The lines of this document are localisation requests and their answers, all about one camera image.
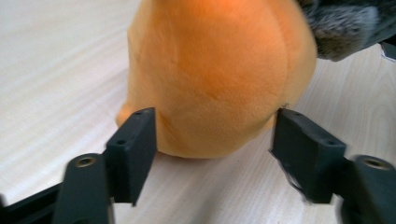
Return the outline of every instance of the orange plush toy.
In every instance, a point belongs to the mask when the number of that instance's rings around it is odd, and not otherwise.
[[[270,127],[317,58],[294,0],[144,0],[128,39],[118,124],[155,107],[158,149],[185,158],[225,156]]]

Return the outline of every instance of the table surface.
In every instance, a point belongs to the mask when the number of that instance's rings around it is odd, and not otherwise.
[[[59,183],[77,155],[104,150],[126,94],[126,29],[139,1],[0,2],[0,192],[15,203]],[[396,163],[396,63],[375,45],[316,73],[295,110],[367,154]],[[271,131],[234,154],[158,154],[136,208],[117,223],[336,223],[305,203],[268,149]]]

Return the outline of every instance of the wooden table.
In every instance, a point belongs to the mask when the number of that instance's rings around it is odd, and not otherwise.
[[[139,1],[0,2],[0,192],[15,203],[104,150],[126,94],[126,29]],[[396,163],[396,63],[378,45],[318,61],[295,108],[349,145]],[[136,208],[118,223],[336,223],[303,202],[270,155],[271,131],[216,160],[158,154]]]

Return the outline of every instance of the plush fabric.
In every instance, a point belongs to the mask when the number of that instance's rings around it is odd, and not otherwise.
[[[298,0],[321,59],[340,61],[396,35],[396,0]]]
[[[294,0],[145,0],[128,40],[118,124],[154,106],[158,149],[185,158],[225,156],[271,126],[317,58]]]

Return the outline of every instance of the gray plush toy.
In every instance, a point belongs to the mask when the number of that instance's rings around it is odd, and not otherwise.
[[[318,57],[340,61],[396,35],[396,0],[297,0]]]

